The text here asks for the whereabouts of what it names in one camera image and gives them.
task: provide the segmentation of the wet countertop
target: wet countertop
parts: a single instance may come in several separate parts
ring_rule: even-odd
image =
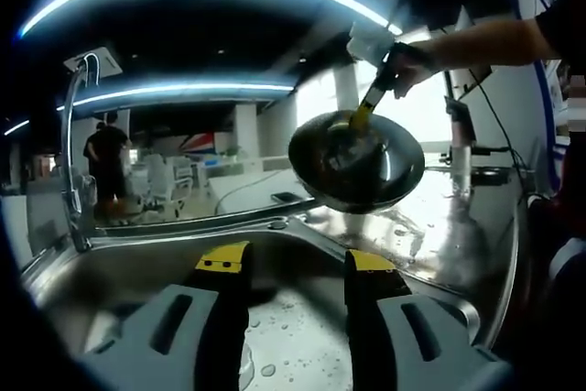
[[[461,295],[492,345],[523,271],[526,205],[510,168],[476,168],[472,181],[428,168],[394,207],[367,215],[319,207],[302,217],[337,243],[389,258],[404,274]]]

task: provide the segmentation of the stainless steel sink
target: stainless steel sink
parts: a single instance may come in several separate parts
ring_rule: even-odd
[[[296,219],[280,221],[282,230],[271,229],[274,225],[249,223],[191,236],[95,239],[90,252],[70,250],[31,270],[26,284],[71,354],[79,356],[116,332],[121,320],[161,289],[181,284],[203,253],[248,240],[254,244],[254,270],[245,340],[254,366],[242,370],[241,377],[254,373],[250,386],[259,390],[352,389],[344,332],[345,248]],[[468,325],[474,339],[480,320],[469,302],[415,279],[406,281],[440,301]],[[275,366],[273,375],[261,374],[267,365]]]

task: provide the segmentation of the water droplet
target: water droplet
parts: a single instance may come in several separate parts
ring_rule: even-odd
[[[276,370],[277,368],[273,364],[269,364],[263,366],[263,368],[260,370],[260,374],[263,375],[263,377],[270,377],[275,374]]]

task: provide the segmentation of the yellow handle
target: yellow handle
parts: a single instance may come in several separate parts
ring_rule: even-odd
[[[368,117],[373,110],[374,108],[371,109],[367,103],[362,102],[350,118],[350,127],[358,130],[363,128],[368,123]]]

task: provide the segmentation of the pillar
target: pillar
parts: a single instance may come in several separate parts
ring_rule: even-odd
[[[349,64],[333,70],[338,110],[355,110],[360,102],[354,66],[354,64]]]
[[[256,104],[237,104],[234,107],[234,135],[236,145],[239,147],[238,158],[244,162],[244,171],[262,171],[259,160],[250,160],[260,157]]]

